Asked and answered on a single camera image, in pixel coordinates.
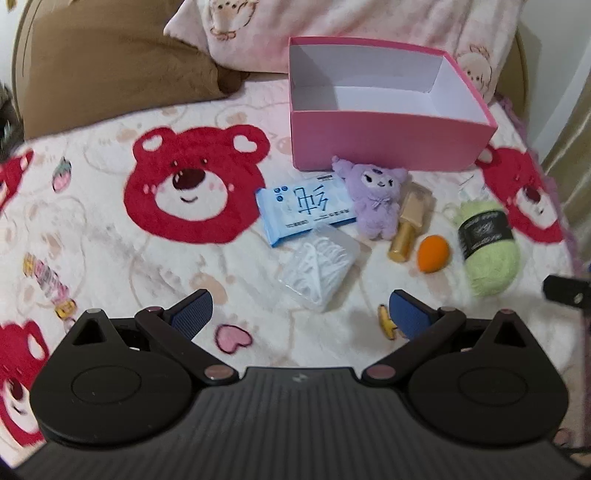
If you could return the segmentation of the pink cardboard box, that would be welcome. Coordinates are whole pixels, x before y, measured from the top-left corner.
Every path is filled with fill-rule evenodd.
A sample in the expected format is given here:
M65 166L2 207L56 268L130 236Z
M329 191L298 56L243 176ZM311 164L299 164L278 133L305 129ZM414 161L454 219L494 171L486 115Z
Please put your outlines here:
M346 37L288 43L294 167L332 157L418 171L469 168L497 131L483 97L445 51Z

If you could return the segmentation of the pink cartoon blanket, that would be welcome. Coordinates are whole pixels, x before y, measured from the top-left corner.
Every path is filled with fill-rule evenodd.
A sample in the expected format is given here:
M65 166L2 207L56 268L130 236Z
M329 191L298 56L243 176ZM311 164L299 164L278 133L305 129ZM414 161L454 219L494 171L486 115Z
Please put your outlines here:
M166 36L245 72L287 72L293 37L355 37L448 52L491 101L523 10L520 0L184 1Z

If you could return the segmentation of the beige headboard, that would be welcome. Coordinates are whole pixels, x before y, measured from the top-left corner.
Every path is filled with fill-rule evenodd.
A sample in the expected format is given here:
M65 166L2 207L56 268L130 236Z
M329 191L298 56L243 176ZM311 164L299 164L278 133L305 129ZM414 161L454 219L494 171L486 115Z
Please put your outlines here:
M496 94L512 103L518 117L526 114L529 101L529 72L521 34L516 32L507 60L499 77Z

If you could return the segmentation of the gold foundation bottle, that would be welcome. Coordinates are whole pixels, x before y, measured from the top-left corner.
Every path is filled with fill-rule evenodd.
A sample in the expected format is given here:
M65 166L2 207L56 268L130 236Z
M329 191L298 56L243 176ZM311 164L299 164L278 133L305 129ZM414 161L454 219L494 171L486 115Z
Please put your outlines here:
M399 227L392 240L388 256L397 263L407 262L417 237L422 233L433 206L433 193L428 188L412 182L403 201Z

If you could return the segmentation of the blue wet wipes pack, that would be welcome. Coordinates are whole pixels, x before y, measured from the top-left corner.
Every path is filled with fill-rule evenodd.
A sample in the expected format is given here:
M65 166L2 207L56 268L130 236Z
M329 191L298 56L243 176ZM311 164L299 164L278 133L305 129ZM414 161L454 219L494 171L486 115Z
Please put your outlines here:
M346 183L333 173L259 189L256 205L271 247L310 232L318 224L345 225L356 221Z

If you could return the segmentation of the brown pillow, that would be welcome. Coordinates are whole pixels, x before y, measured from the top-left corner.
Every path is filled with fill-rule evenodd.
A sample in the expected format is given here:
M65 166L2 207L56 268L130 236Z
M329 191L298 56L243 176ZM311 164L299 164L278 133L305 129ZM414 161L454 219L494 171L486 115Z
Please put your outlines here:
M164 35L179 5L75 1L36 20L21 109L25 139L238 91L245 73Z

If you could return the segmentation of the bear print bed cover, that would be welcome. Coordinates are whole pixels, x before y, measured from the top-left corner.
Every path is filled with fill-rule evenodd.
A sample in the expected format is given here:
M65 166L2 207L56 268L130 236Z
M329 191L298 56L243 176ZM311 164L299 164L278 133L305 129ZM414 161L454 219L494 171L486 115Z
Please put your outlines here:
M327 310L301 306L280 285L280 270L297 240L277 247L262 223L226 244L188 244L140 229L127 215L123 192L136 161L134 142L166 127L225 129L247 124L270 141L259 165L266 184L304 178L290 154L287 79L259 76L225 100L158 108L88 128L37 139L26 145L31 159L16 165L18 189L1 212L1 364L17 366L15 383L1 385L1 456L17 466L41 444L29 408L30 377L72 324L59 317L67 304L75 314L98 307L128 317L152 306L170 306L204 288L213 315L195 341L216 348L221 324L242 327L252 346L228 356L236 369L352 366L362 368L403 344L388 340L377 310L392 291L404 289L433 307L453 306L488 318L502 308L516 311L562 374L570 394L561 441L590 441L590 387L586 380L585 324L581 314L545 300L544 279L576 269L567 241L543 244L517 236L521 267L502 294L477 298L467 283L459 249L440 272L423 274L414 261L396 263L385 241L363 240L361 254Z

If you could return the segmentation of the green yarn ball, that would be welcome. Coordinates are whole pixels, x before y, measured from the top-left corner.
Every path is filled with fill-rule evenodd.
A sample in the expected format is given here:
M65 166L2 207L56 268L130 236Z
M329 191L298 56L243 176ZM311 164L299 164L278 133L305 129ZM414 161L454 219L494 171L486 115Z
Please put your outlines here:
M504 207L494 200L448 204L444 215L457 230L468 284L477 297L503 293L516 279L521 258Z

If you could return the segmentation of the clear plastic floss pick box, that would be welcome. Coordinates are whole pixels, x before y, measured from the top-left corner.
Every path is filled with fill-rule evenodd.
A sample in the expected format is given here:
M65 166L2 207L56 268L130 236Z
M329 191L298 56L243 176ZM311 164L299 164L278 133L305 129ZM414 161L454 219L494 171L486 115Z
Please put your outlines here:
M279 283L304 307L324 312L359 257L360 243L329 224L304 236L280 271Z

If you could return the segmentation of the orange makeup sponge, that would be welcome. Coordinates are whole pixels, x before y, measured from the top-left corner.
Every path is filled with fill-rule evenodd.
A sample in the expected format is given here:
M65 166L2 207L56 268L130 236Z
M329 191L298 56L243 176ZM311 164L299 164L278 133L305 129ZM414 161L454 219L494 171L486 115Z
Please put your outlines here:
M451 254L448 241L440 235L431 235L422 240L417 252L417 266L423 273L442 270Z

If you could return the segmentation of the purple plush toy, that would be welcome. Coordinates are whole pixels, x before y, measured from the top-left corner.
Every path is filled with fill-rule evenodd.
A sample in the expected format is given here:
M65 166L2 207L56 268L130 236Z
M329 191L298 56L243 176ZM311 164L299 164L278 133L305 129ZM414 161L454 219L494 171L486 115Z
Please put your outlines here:
M392 240L398 232L400 199L408 171L353 163L335 156L332 171L345 181L359 232L370 240Z

